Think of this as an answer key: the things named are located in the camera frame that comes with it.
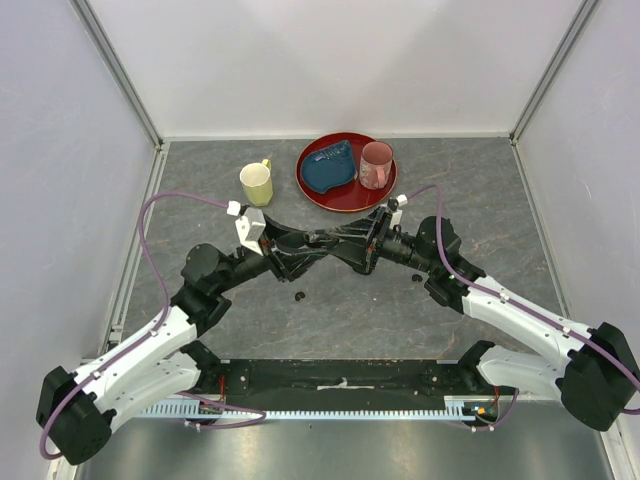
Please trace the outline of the black oval charging case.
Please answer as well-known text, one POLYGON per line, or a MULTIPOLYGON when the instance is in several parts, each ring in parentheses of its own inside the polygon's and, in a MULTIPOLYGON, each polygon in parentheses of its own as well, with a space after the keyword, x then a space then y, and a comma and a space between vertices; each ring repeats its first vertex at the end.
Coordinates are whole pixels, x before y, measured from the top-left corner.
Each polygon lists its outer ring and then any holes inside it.
POLYGON ((329 249, 334 247, 339 239, 323 231, 310 231, 304 234, 305 244, 312 249, 329 249))

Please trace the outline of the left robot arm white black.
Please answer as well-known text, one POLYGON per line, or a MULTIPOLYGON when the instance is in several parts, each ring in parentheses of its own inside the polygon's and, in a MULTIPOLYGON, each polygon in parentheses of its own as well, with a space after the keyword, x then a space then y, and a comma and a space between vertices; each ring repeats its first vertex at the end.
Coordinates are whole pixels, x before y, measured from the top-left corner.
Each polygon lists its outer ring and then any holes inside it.
POLYGON ((266 272, 292 281, 340 243, 332 232, 285 228, 265 217, 243 215, 235 226, 236 252, 193 247, 182 287, 136 333, 72 372, 57 367, 45 376, 36 411, 43 458, 79 465, 153 404, 191 389, 211 392, 220 361, 199 339, 229 310, 224 292, 266 272))

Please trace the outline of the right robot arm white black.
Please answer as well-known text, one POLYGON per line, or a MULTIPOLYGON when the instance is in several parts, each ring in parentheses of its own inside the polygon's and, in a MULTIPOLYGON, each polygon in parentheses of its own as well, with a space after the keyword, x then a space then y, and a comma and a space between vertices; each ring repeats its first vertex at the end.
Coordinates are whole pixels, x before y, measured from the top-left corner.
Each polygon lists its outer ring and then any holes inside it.
POLYGON ((350 224, 310 233, 308 241, 371 271, 379 258, 421 269, 441 306, 483 321, 530 348, 518 354, 478 342, 458 381, 477 394, 490 385, 559 401, 577 420, 608 430, 639 390, 639 367, 623 332, 604 322, 594 328, 546 310, 510 291, 461 256, 451 222, 425 218, 416 234, 402 232, 398 213, 379 207, 350 224))

